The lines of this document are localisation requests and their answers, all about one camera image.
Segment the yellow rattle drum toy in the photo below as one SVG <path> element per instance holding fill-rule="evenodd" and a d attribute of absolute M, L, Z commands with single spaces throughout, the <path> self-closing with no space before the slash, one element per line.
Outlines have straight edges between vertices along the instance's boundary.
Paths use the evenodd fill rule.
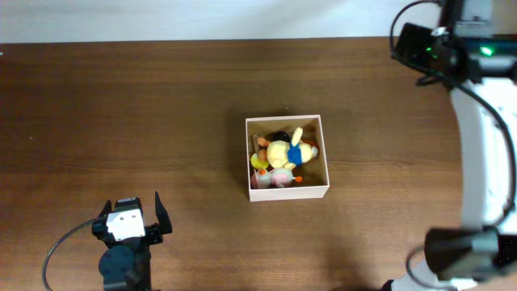
<path fill-rule="evenodd" d="M 254 153 L 251 155 L 251 166 L 256 170 L 266 170 L 269 167 L 267 161 L 267 151 L 260 148 L 259 137 L 254 134 L 251 136 Z"/>

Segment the white pink duck toy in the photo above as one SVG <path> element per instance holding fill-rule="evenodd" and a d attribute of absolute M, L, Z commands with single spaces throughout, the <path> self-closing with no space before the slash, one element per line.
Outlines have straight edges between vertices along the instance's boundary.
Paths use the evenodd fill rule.
<path fill-rule="evenodd" d="M 302 176 L 295 176 L 292 170 L 287 168 L 277 168 L 272 171 L 261 169 L 254 171 L 250 177 L 250 186 L 253 189 L 286 188 L 293 182 L 301 183 L 303 180 Z"/>

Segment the yellow plush duck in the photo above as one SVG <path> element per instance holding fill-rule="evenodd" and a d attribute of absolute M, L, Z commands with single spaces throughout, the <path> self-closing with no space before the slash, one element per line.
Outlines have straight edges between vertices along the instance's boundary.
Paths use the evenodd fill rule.
<path fill-rule="evenodd" d="M 296 128 L 290 143 L 285 141 L 268 141 L 263 137 L 258 138 L 258 143 L 262 149 L 267 151 L 267 161 L 272 168 L 292 170 L 318 156 L 319 149 L 317 147 L 311 147 L 302 141 L 303 133 L 302 127 Z"/>

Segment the black round puck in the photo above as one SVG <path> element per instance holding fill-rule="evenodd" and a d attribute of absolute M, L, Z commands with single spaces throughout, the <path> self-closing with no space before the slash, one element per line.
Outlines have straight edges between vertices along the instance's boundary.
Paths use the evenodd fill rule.
<path fill-rule="evenodd" d="M 285 141 L 287 143 L 290 143 L 291 137 L 287 132 L 279 131 L 273 134 L 272 141 Z"/>

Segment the orange round plastic toy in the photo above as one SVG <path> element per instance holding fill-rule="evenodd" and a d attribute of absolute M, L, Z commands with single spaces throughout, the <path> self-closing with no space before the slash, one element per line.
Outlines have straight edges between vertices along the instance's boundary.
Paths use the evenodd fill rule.
<path fill-rule="evenodd" d="M 314 141 L 303 141 L 305 144 L 310 145 L 311 147 L 317 147 L 317 144 Z"/>

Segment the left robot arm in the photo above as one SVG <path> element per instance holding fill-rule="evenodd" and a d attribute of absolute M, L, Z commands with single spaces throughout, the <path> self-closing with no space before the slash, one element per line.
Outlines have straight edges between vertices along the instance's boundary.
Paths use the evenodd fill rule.
<path fill-rule="evenodd" d="M 93 220 L 91 232 L 107 250 L 99 259 L 99 273 L 105 291 L 148 291 L 152 287 L 152 245 L 163 243 L 173 232 L 168 212 L 158 193 L 154 194 L 157 222 L 144 223 L 141 200 L 126 198 L 103 206 Z"/>

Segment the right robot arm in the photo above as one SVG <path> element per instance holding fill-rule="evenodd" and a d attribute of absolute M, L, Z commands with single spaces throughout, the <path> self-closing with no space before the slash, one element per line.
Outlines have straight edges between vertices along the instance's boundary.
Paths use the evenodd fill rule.
<path fill-rule="evenodd" d="M 427 231 L 406 274 L 384 287 L 467 290 L 516 271 L 516 43 L 492 30 L 490 1 L 439 3 L 434 28 L 406 23 L 393 59 L 445 85 L 460 129 L 461 223 Z"/>

